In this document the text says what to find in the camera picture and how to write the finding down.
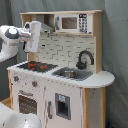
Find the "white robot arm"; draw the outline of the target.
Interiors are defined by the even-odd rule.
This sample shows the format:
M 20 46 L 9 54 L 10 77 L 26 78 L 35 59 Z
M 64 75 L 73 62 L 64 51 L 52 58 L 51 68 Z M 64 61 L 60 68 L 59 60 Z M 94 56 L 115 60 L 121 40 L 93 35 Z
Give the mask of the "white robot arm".
M 3 39 L 0 63 L 17 55 L 20 42 L 24 43 L 25 52 L 35 53 L 38 49 L 41 25 L 39 21 L 31 21 L 21 28 L 0 26 L 0 38 Z M 37 115 L 21 114 L 0 102 L 0 128 L 42 128 L 42 124 Z

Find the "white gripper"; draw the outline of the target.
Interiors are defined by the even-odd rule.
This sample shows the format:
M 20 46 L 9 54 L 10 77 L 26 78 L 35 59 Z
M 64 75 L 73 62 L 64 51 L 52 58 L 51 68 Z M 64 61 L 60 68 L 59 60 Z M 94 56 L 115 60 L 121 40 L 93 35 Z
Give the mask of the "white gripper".
M 25 36 L 27 38 L 24 44 L 25 52 L 35 53 L 38 49 L 40 30 L 42 23 L 39 21 L 26 22 L 24 26 Z

